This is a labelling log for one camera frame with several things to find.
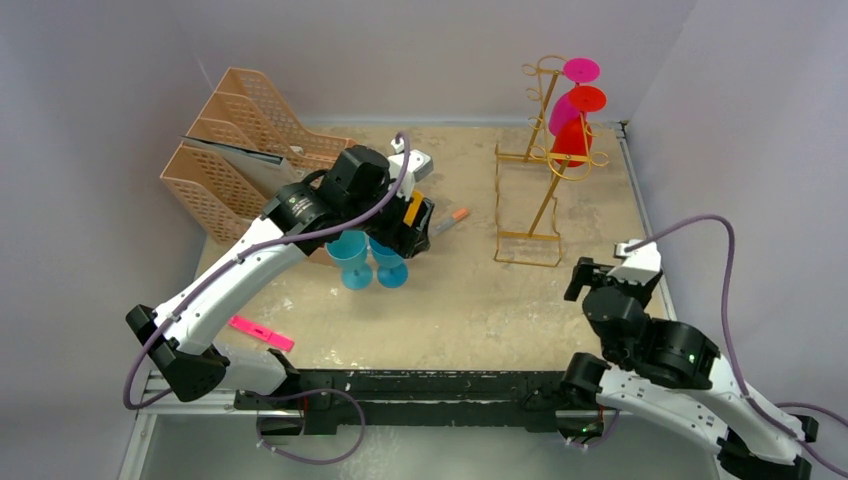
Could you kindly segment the blue wine glass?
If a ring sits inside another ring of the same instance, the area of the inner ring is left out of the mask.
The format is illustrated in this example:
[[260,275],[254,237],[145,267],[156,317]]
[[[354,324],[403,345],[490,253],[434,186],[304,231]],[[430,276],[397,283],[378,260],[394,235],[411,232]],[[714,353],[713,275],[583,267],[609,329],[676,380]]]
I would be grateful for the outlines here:
[[377,280],[385,288],[399,288],[408,279],[405,260],[374,238],[369,239],[370,252],[377,263]]
[[358,230],[346,230],[337,240],[325,245],[341,270],[342,284],[349,290],[365,289],[373,280],[373,271],[367,263],[367,247],[367,235]]

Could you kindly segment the yellow wine glass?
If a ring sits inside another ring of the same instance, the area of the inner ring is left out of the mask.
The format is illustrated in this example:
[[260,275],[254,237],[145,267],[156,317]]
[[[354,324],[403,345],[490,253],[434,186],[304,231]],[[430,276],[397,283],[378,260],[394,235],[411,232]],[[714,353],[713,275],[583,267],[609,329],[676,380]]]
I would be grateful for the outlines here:
[[411,194],[411,199],[403,218],[403,223],[412,227],[415,223],[418,212],[423,204],[424,196],[420,191],[414,190]]

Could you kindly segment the blue wine glass front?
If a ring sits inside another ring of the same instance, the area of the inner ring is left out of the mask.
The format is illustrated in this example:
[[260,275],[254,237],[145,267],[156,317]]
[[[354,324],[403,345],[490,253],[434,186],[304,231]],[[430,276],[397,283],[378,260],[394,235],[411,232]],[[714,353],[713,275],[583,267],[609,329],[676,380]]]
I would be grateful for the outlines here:
[[365,289],[373,280],[373,271],[367,263],[367,247],[367,235],[358,230],[346,230],[337,240],[325,245],[341,270],[342,284],[349,290]]

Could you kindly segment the red wine glass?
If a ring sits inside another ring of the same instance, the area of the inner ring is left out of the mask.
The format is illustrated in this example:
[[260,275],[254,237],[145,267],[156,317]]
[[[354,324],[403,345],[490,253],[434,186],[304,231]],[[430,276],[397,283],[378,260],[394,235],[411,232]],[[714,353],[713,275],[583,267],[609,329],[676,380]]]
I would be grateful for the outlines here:
[[557,155],[586,156],[593,137],[587,116],[605,107],[605,93],[591,85],[578,85],[555,103],[548,128],[554,136],[550,152]]

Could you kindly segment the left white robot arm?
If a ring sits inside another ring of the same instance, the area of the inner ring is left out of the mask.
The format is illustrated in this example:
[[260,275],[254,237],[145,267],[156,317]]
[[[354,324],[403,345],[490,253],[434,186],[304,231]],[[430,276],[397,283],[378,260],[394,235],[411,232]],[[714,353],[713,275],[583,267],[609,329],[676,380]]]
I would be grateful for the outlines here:
[[364,145],[342,150],[328,169],[281,186],[246,233],[190,286],[155,308],[133,307],[126,322],[181,402],[218,388],[255,392],[272,408],[297,399],[294,368],[281,348],[241,351],[218,333],[267,284],[316,250],[359,230],[404,259],[430,247],[434,203],[416,189],[432,157],[401,137],[394,154]]

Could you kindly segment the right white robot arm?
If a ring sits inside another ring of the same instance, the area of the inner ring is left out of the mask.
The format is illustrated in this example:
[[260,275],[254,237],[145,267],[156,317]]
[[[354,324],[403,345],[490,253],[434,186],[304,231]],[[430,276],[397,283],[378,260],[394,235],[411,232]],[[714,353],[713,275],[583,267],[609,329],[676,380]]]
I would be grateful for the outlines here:
[[639,416],[701,447],[723,479],[808,479],[801,444],[818,433],[815,419],[761,402],[776,419],[751,406],[761,395],[735,379],[719,347],[697,328],[645,311],[662,273],[627,281],[610,265],[580,258],[564,293],[582,311],[602,355],[573,355],[561,381],[564,399]]

